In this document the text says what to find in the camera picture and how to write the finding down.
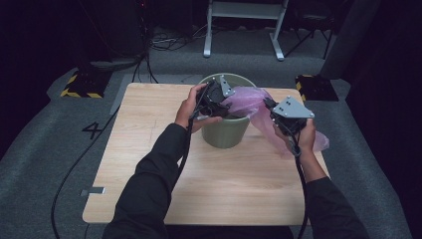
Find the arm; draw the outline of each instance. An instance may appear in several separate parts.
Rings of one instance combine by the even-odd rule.
[[[177,161],[187,138],[188,119],[196,106],[196,93],[205,85],[193,87],[176,116],[157,139],[151,152],[137,165],[115,206],[114,217],[103,238],[167,238],[164,218],[171,192],[178,177]],[[193,131],[221,118],[209,118],[193,125]]]
[[[288,138],[276,126],[274,129],[276,135],[284,140],[289,148]],[[301,131],[299,147],[302,152],[300,162],[307,182],[307,210],[314,237],[323,239],[369,238],[353,208],[318,163],[313,151],[315,138],[314,121],[308,119],[307,126]]]

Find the green bucket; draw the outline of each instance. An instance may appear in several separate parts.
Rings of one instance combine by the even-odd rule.
[[[213,79],[219,81],[220,76],[224,76],[231,88],[235,87],[256,87],[248,79],[230,73],[219,73],[204,78],[199,84],[207,83]],[[249,119],[223,119],[221,122],[208,124],[202,127],[202,137],[210,145],[218,148],[230,148],[242,141]]]

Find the black long-sleeved shirt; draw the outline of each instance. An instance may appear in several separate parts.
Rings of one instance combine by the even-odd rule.
[[[186,129],[175,123],[161,134],[127,182],[103,238],[168,237],[164,218],[186,136]],[[309,182],[307,191],[315,238],[369,238],[347,200],[328,177]]]

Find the person's right hand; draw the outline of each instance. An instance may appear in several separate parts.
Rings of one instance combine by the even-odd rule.
[[[273,124],[274,131],[278,137],[280,137],[286,144],[286,147],[291,150],[289,143],[289,137],[284,135],[282,131]],[[314,120],[308,119],[307,126],[305,126],[300,132],[299,148],[301,151],[313,151],[314,142],[316,140],[316,127],[314,126]]]

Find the pink plastic bag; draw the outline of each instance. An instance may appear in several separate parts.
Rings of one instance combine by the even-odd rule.
[[[247,117],[251,124],[256,127],[280,154],[290,153],[285,142],[276,136],[273,129],[273,121],[270,118],[270,110],[265,107],[264,98],[270,98],[270,94],[261,88],[235,87],[235,95],[227,98],[222,104],[232,104],[229,114],[235,117]],[[329,148],[328,138],[321,132],[316,132],[314,151],[322,151]]]

